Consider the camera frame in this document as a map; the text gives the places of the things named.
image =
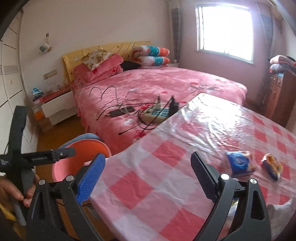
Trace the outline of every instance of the pink bucket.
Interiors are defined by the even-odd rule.
[[[105,143],[94,139],[79,140],[67,147],[75,148],[76,155],[53,164],[52,179],[54,182],[62,181],[67,175],[76,175],[79,169],[84,166],[84,163],[92,161],[98,153],[103,154],[105,157],[112,156],[109,147]]]

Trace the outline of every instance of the window sill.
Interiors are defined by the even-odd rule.
[[[233,55],[229,55],[229,54],[224,54],[224,53],[219,53],[219,52],[210,51],[210,50],[204,50],[204,49],[196,50],[196,52],[204,52],[204,53],[218,54],[218,55],[222,55],[222,56],[225,56],[225,57],[237,59],[237,60],[246,62],[248,64],[254,65],[253,60],[252,61],[249,61],[249,60],[246,60],[246,59],[243,59],[243,58],[239,58],[239,57],[236,57],[236,56],[233,56]]]

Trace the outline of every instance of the snack package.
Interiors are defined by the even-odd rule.
[[[278,162],[278,160],[270,153],[264,155],[261,160],[262,166],[264,166],[270,176],[274,180],[278,180],[281,178],[281,174],[283,172],[283,166]]]
[[[248,176],[254,173],[255,164],[250,151],[226,151],[232,175],[231,177]]]

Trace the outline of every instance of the power strip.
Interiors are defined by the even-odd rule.
[[[155,107],[151,109],[148,108],[145,113],[141,115],[141,119],[146,123],[150,123],[152,121],[154,123],[162,123],[167,119],[169,110],[169,108],[161,108],[160,110],[155,110]]]

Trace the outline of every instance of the floral pillow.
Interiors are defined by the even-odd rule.
[[[114,53],[108,52],[105,49],[99,48],[88,55],[85,55],[81,58],[81,62],[83,62],[89,70],[94,70],[105,60],[109,59]]]

